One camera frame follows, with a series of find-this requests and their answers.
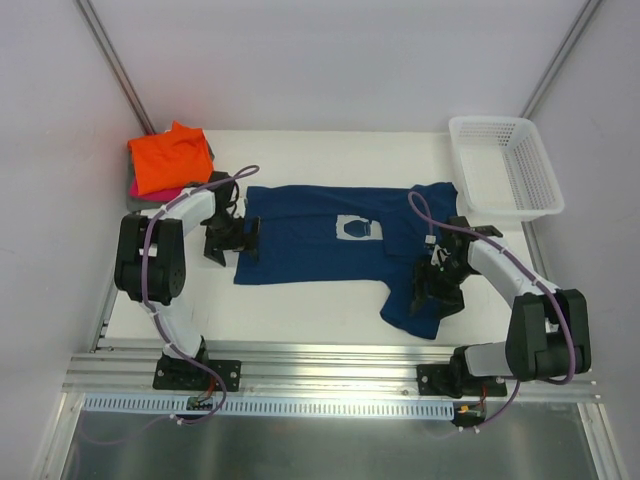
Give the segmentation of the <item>blue t-shirt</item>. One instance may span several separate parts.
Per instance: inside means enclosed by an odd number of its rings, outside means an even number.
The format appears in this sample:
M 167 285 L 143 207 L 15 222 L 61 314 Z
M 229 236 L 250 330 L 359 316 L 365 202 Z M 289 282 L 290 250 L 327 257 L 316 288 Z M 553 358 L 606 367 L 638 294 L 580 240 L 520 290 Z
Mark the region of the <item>blue t-shirt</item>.
M 251 186 L 246 213 L 261 219 L 259 262 L 241 253 L 237 285 L 322 281 L 377 281 L 389 295 L 381 318 L 412 336 L 433 340 L 440 320 L 425 306 L 409 313 L 412 270 L 426 254 L 425 237 L 441 238 L 439 224 L 453 217 L 457 192 L 450 183 L 415 185 L 426 206 L 416 213 L 407 188 Z

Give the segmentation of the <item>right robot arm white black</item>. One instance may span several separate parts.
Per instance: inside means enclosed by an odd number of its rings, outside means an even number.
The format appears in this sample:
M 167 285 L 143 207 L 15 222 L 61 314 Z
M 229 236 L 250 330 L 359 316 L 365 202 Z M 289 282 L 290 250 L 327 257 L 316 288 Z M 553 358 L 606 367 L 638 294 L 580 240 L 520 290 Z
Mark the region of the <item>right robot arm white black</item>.
M 482 276 L 510 308 L 501 342 L 460 346 L 432 379 L 453 396 L 472 393 L 486 379 L 566 384 L 592 366 L 588 308 L 577 289 L 544 279 L 514 254 L 492 225 L 472 227 L 463 216 L 441 224 L 413 267 L 411 313 L 428 303 L 442 320 L 465 307 L 463 283 Z

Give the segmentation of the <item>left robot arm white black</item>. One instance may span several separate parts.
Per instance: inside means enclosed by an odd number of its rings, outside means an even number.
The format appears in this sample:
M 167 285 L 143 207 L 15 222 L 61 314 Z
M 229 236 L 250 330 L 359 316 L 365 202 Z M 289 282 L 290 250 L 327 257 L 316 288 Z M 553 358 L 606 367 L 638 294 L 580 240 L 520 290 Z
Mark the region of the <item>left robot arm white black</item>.
M 164 342 L 161 359 L 175 368 L 188 388 L 203 386 L 210 375 L 204 338 L 188 319 L 183 298 L 187 267 L 185 237 L 205 228 L 204 256 L 226 265 L 227 251 L 259 259 L 259 218 L 236 218 L 229 208 L 237 182 L 259 171 L 256 165 L 233 175 L 218 172 L 206 184 L 192 184 L 152 216 L 122 218 L 115 261 L 118 290 L 138 303 Z

